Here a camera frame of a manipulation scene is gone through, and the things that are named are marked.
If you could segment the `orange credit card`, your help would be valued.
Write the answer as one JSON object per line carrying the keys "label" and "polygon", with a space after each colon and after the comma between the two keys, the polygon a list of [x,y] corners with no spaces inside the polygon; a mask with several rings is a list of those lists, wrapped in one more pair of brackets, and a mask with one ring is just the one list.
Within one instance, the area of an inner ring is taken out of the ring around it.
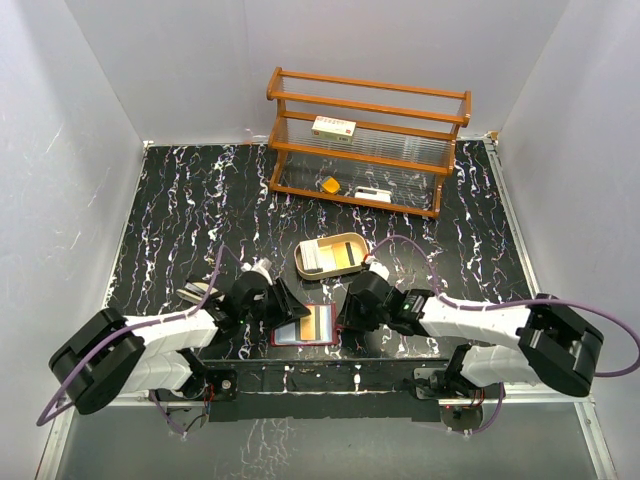
{"label": "orange credit card", "polygon": [[301,342],[320,342],[325,340],[327,327],[321,319],[306,317],[299,322],[299,332]]}

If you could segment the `red card holder wallet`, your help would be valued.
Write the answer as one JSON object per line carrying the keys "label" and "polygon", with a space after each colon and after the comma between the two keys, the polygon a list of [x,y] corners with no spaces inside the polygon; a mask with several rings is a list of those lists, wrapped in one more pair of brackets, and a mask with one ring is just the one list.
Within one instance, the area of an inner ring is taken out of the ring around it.
{"label": "red card holder wallet", "polygon": [[309,315],[278,327],[271,333],[272,346],[328,346],[338,343],[336,305],[306,304],[305,307]]}

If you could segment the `gold credit card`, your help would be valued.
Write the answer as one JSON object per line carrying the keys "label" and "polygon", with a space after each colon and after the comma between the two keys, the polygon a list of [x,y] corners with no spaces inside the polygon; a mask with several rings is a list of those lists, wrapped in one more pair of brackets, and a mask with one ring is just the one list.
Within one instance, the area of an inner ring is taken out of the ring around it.
{"label": "gold credit card", "polygon": [[355,257],[350,242],[336,243],[332,246],[334,263],[337,269],[342,270],[353,267]]}

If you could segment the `beige oval card tray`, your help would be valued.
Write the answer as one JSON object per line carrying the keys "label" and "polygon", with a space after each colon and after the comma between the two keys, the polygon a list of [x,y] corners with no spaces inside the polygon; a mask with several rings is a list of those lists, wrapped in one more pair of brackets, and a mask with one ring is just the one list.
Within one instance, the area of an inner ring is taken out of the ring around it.
{"label": "beige oval card tray", "polygon": [[[365,239],[354,232],[341,233],[328,237],[321,237],[317,240],[323,264],[323,271],[319,273],[305,273],[303,271],[302,259],[299,250],[299,244],[294,250],[294,260],[295,266],[298,274],[305,280],[308,281],[319,281],[326,278],[333,278],[342,275],[349,275],[353,273],[357,273],[362,270],[362,263],[366,254],[369,254],[369,247]],[[353,267],[339,270],[336,268],[334,263],[334,256],[332,252],[332,246],[336,243],[350,242],[356,264]]]}

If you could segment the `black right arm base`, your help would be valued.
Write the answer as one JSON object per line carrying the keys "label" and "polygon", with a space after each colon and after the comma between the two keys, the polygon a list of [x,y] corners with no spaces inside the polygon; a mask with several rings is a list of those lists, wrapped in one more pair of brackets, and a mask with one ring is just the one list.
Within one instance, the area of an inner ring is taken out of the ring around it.
{"label": "black right arm base", "polygon": [[[418,400],[468,400],[465,405],[445,406],[454,421],[460,421],[462,415],[468,411],[483,415],[482,405],[486,399],[487,387],[478,386],[462,375],[465,357],[468,354],[477,353],[480,349],[481,347],[470,344],[458,346],[444,370],[431,369],[426,377],[417,377],[416,374],[413,374],[412,377],[402,380],[401,389],[408,391],[412,397]],[[488,420],[481,419],[475,426],[447,425],[445,428],[439,428],[439,431],[445,431],[447,434],[459,434],[468,440],[470,437],[488,430],[497,420],[506,396],[503,382],[491,382],[490,385],[497,387],[497,403]]]}

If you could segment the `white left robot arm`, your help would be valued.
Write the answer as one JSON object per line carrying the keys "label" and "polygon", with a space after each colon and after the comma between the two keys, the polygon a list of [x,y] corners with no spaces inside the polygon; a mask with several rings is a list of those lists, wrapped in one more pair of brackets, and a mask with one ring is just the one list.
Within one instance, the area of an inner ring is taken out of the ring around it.
{"label": "white left robot arm", "polygon": [[71,406],[89,415],[121,394],[157,389],[197,398],[207,376],[194,350],[232,338],[249,321],[274,330],[310,313],[282,279],[256,270],[224,291],[195,284],[185,291],[193,307],[156,317],[104,308],[51,356],[49,368]]}

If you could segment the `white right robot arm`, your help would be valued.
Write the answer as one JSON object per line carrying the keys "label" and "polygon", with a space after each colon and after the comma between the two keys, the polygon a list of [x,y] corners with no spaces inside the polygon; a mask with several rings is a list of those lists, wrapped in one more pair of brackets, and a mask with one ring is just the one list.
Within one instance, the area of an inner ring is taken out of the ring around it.
{"label": "white right robot arm", "polygon": [[416,381],[425,395],[466,397],[498,383],[542,383],[568,396],[589,395],[603,334],[552,296],[529,305],[457,303],[427,289],[400,291],[380,274],[361,273],[337,318],[348,330],[381,325],[404,336],[461,339],[443,370]]}

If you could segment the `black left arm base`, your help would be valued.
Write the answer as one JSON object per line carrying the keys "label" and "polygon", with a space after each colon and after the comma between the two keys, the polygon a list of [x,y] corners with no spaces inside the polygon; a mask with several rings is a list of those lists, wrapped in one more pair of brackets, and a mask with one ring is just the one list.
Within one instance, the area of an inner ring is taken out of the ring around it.
{"label": "black left arm base", "polygon": [[[183,349],[168,355],[171,367],[178,369],[175,379],[170,377],[156,388],[148,388],[148,399],[160,412],[170,431],[181,441],[189,438],[197,422],[204,424],[211,414],[215,401],[231,401],[237,396],[238,375],[230,369],[211,369],[205,366],[191,349]],[[168,406],[164,406],[160,391],[168,391],[179,402],[201,401],[202,411],[187,425],[176,422]]]}

